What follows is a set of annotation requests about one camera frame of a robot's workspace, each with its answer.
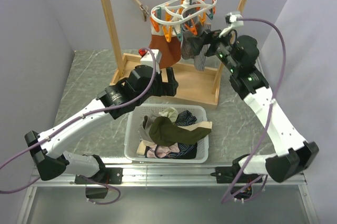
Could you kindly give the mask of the grey striped underwear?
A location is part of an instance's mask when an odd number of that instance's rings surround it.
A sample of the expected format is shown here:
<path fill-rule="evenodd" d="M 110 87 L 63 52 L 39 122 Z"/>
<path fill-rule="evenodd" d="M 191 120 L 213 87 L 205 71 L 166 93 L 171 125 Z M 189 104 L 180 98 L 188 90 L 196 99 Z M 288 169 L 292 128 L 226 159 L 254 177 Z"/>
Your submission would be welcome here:
<path fill-rule="evenodd" d="M 189 31 L 186 27 L 183 27 L 181 57 L 184 60 L 193 59 L 194 68 L 198 71 L 205 70 L 205 62 L 206 62 L 205 53 L 207 52 L 209 45 L 206 44 L 200 47 L 200 45 L 197 45 L 195 42 L 199 41 L 198 38 L 200 37 L 200 34 L 204 32 L 205 29 L 211 29 L 211 23 L 206 22 L 204 24 L 201 24 L 200 22 L 198 22 L 196 24 L 198 36 L 193 35 L 192 32 Z"/>

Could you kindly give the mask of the white round clip hanger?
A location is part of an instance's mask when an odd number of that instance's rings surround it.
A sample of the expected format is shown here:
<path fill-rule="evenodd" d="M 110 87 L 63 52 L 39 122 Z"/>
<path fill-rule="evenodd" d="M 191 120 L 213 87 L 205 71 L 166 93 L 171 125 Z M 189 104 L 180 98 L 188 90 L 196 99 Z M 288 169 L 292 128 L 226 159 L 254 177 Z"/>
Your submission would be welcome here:
<path fill-rule="evenodd" d="M 217 0 L 170 0 L 152 8 L 151 33 L 169 43 L 173 37 L 183 40 L 183 32 L 197 35 L 196 24 L 204 24 L 215 15 Z"/>

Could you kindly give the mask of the olive green underwear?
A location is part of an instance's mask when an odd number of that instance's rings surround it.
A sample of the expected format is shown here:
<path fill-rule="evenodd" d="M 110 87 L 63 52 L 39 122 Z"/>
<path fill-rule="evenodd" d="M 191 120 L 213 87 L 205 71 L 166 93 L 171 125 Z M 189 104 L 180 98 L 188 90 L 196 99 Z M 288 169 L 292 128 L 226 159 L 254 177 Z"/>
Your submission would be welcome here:
<path fill-rule="evenodd" d="M 157 117 L 151 126 L 149 135 L 154 143 L 160 146 L 171 146 L 175 143 L 194 145 L 212 131 L 211 121 L 202 121 L 190 126 L 176 126 L 167 117 Z"/>

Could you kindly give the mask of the beige underwear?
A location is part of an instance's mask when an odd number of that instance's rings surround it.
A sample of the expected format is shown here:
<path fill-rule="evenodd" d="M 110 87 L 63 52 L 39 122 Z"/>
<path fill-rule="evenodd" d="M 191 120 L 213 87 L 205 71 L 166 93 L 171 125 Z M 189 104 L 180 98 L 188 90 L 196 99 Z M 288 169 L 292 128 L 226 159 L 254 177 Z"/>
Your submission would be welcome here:
<path fill-rule="evenodd" d="M 158 116 L 156 115 L 147 115 L 144 116 L 143 121 L 141 122 L 138 132 L 140 133 L 140 137 L 142 140 L 148 141 L 148 142 L 153 142 L 151 139 L 149 132 L 151 129 L 152 124 L 154 123 L 155 119 Z"/>

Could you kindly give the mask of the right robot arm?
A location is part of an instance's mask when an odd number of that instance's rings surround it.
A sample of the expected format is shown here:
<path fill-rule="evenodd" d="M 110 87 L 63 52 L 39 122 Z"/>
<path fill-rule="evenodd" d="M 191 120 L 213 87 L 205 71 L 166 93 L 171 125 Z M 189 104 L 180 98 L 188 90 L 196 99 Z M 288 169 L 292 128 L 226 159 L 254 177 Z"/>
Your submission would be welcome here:
<path fill-rule="evenodd" d="M 272 141 L 273 154 L 246 154 L 234 159 L 233 178 L 243 182 L 250 174 L 268 175 L 276 182 L 284 182 L 306 170 L 319 152 L 318 145 L 308 142 L 294 128 L 269 83 L 255 67 L 259 56 L 257 40 L 247 35 L 238 36 L 234 29 L 224 36 L 220 36 L 219 30 L 206 29 L 187 41 L 194 54 L 207 45 L 205 56 L 216 56 L 229 70 L 232 88 L 252 109 Z"/>

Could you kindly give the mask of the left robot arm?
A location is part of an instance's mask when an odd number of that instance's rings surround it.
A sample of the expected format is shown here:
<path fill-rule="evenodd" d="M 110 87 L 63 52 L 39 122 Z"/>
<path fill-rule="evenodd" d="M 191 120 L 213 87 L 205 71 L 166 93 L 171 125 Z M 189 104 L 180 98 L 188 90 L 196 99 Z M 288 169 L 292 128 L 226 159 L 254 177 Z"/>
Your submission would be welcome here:
<path fill-rule="evenodd" d="M 102 124 L 132 112 L 151 96 L 175 96 L 178 82 L 173 68 L 166 68 L 167 81 L 151 66 L 138 65 L 126 78 L 106 87 L 85 108 L 47 131 L 25 135 L 30 153 L 43 181 L 62 174 L 75 174 L 94 183 L 106 177 L 106 167 L 98 155 L 78 155 L 68 146 Z"/>

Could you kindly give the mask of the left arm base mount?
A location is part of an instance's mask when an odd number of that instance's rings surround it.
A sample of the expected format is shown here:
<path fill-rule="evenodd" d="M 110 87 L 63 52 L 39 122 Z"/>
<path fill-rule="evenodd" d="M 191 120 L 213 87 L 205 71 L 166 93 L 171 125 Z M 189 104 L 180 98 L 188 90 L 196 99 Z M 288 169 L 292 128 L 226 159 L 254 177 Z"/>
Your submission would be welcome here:
<path fill-rule="evenodd" d="M 74 184 L 85 185 L 85 197 L 87 201 L 96 205 L 109 205 L 117 202 L 121 197 L 121 191 L 116 187 L 116 185 L 120 185 L 122 183 L 122 178 L 123 168 L 105 168 L 103 172 L 99 172 L 91 178 L 76 175 Z M 115 199 L 107 202 L 97 201 L 105 199 L 110 190 L 117 193 Z"/>

